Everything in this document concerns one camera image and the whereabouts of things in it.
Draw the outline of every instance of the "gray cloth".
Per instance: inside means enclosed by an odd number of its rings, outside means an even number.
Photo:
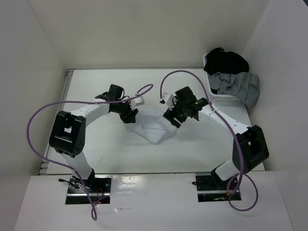
[[[211,89],[218,90],[218,94],[234,95],[249,108],[253,108],[259,98],[258,76],[249,72],[236,75],[216,73],[208,74]]]

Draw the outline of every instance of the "white container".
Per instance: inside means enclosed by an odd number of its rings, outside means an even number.
[[[206,57],[207,54],[204,54],[202,56],[202,60],[203,60],[203,67],[205,66],[206,64]],[[209,97],[210,97],[210,100],[211,101],[240,101],[239,98],[237,98],[236,96],[234,95],[221,95],[221,94],[214,94],[211,90],[211,87],[210,87],[210,82],[208,81],[208,75],[207,75],[207,72],[204,71],[204,74],[205,74],[205,81],[206,81],[206,88],[207,88],[207,93],[209,94]]]
[[[138,110],[136,123],[127,124],[127,128],[148,142],[158,144],[176,134],[177,128],[163,118],[165,109],[141,107]]]

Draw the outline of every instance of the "transparent plastic bag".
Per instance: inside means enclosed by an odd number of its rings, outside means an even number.
[[[158,108],[138,108],[136,123],[127,124],[127,128],[145,138],[152,144],[171,138],[177,128],[163,118],[166,110]]]

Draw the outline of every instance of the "black cloth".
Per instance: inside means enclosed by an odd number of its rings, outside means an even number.
[[[221,47],[213,49],[205,58],[204,70],[210,75],[217,72],[234,75],[249,72],[249,64],[242,56],[231,51],[225,52]]]

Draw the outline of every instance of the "cloth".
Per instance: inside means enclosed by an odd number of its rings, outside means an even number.
[[[211,89],[218,94],[234,95],[249,108],[253,108],[259,98],[258,76],[241,72],[237,75],[216,73],[208,74]]]
[[[213,49],[205,58],[204,70],[210,75],[217,72],[238,74],[249,71],[249,64],[242,56],[231,51],[225,52],[221,47]]]

